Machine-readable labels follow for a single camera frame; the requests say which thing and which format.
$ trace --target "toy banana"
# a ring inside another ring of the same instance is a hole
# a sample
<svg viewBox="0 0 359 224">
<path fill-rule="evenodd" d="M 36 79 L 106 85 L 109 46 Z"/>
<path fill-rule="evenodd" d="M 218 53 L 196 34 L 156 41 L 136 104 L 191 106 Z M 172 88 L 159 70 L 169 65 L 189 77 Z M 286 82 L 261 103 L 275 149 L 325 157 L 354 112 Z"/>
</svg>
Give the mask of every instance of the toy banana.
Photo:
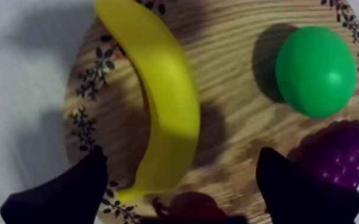
<svg viewBox="0 0 359 224">
<path fill-rule="evenodd" d="M 129 202 L 175 187 L 189 169 L 199 137 L 200 108 L 185 55 L 164 23 L 132 0 L 97 0 L 96 12 L 138 70 L 150 104 L 151 133 Z"/>
</svg>

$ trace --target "banana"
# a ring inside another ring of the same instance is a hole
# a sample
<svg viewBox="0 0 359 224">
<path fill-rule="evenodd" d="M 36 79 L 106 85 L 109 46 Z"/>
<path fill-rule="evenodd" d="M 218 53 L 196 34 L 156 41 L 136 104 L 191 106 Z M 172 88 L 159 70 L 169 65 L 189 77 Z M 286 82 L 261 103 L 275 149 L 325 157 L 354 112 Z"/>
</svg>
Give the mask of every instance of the banana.
<svg viewBox="0 0 359 224">
<path fill-rule="evenodd" d="M 195 154 L 200 107 L 187 59 L 154 13 L 132 0 L 97 0 L 95 9 L 137 69 L 150 104 L 146 153 L 134 185 L 118 192 L 125 203 L 179 183 Z"/>
</svg>

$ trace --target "toy fruit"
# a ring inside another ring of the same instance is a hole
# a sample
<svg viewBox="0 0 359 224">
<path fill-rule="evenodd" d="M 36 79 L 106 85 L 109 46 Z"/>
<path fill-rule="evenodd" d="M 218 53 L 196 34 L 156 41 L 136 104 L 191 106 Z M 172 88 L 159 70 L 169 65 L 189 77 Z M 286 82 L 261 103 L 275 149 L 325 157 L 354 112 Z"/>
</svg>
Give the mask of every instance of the toy fruit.
<svg viewBox="0 0 359 224">
<path fill-rule="evenodd" d="M 276 61 L 284 99 L 314 118 L 337 113 L 352 97 L 357 70 L 348 45 L 324 27 L 304 27 L 283 44 Z"/>
<path fill-rule="evenodd" d="M 359 186 L 359 122 L 341 121 L 310 136 L 296 160 L 307 171 L 344 188 Z"/>
<path fill-rule="evenodd" d="M 135 1 L 97 0 L 96 12 L 126 51 L 146 89 L 151 133 L 134 185 L 122 202 L 175 187 L 190 167 L 199 137 L 197 91 L 173 34 Z"/>
</svg>

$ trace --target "wood grain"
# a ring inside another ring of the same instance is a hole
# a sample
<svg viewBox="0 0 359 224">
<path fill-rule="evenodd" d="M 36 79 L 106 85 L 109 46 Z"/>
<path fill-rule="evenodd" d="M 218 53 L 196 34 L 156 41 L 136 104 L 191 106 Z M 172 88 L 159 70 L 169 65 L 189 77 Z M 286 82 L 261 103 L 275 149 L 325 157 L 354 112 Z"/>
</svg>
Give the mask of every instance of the wood grain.
<svg viewBox="0 0 359 224">
<path fill-rule="evenodd" d="M 271 223 L 255 182 L 260 148 L 273 147 L 287 155 L 305 136 L 334 121 L 359 120 L 359 83 L 349 104 L 326 119 L 309 119 L 285 104 L 273 72 L 278 49 L 297 28 L 324 26 L 343 37 L 359 65 L 359 43 L 337 22 L 336 9 L 320 1 L 163 2 L 166 13 L 161 18 L 194 71 L 202 130 L 193 167 L 177 189 L 160 197 L 168 203 L 180 192 L 203 192 L 228 214 L 244 214 L 250 223 Z M 108 87 L 99 88 L 95 101 L 78 95 L 83 83 L 78 76 L 95 66 L 95 49 L 116 46 L 114 41 L 100 41 L 106 34 L 96 19 L 72 68 L 64 109 L 67 155 L 75 164 L 87 154 L 78 150 L 81 142 L 72 133 L 75 125 L 70 117 L 85 107 L 89 118 L 97 119 L 92 138 L 109 158 L 110 179 L 129 186 L 147 146 L 150 123 L 147 99 L 130 59 L 115 50 L 111 57 L 115 68 L 107 70 Z M 136 212 L 154 215 L 151 198 L 137 201 Z M 100 217 L 105 223 L 124 223 L 112 214 Z"/>
</svg>

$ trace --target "white fabric background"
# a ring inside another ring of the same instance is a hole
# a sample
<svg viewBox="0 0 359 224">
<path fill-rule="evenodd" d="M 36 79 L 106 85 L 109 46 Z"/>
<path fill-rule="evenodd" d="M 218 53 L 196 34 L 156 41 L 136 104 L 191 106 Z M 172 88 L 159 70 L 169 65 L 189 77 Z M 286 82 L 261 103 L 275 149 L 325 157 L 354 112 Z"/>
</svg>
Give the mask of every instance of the white fabric background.
<svg viewBox="0 0 359 224">
<path fill-rule="evenodd" d="M 92 0 L 0 0 L 0 206 L 69 167 L 61 109 L 94 16 Z"/>
</svg>

